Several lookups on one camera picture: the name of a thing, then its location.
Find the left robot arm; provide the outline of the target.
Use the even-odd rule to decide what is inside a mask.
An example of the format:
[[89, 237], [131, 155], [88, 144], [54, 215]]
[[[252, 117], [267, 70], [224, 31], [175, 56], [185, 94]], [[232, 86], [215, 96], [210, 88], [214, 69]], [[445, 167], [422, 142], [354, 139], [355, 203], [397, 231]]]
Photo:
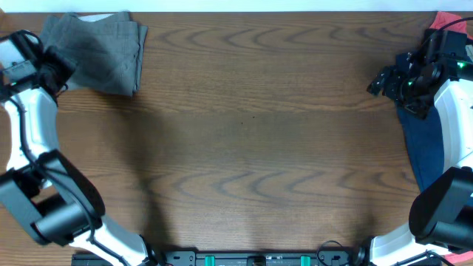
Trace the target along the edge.
[[87, 250], [111, 265], [164, 265], [139, 234], [106, 215], [96, 187], [61, 153], [58, 96], [75, 64], [27, 30], [1, 38], [1, 107], [11, 154], [1, 204], [38, 244]]

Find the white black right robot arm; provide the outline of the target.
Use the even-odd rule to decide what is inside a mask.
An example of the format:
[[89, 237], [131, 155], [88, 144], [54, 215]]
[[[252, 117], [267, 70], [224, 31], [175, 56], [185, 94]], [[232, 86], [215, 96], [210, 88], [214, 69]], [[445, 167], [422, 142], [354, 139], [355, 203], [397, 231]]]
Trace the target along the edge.
[[413, 265], [472, 250], [472, 62], [467, 34], [428, 29], [415, 52], [384, 67], [367, 87], [408, 114], [439, 115], [443, 172], [412, 204], [409, 220], [369, 240], [356, 261], [363, 265]]

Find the grey shorts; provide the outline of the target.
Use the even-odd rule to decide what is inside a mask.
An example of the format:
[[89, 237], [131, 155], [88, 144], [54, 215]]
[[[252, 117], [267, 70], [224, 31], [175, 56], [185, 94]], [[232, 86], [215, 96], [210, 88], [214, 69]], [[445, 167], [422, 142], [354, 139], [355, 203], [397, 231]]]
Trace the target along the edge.
[[148, 27], [133, 21], [128, 12], [94, 20], [66, 13], [48, 16], [40, 39], [76, 62], [69, 89], [133, 96], [140, 89], [147, 32]]

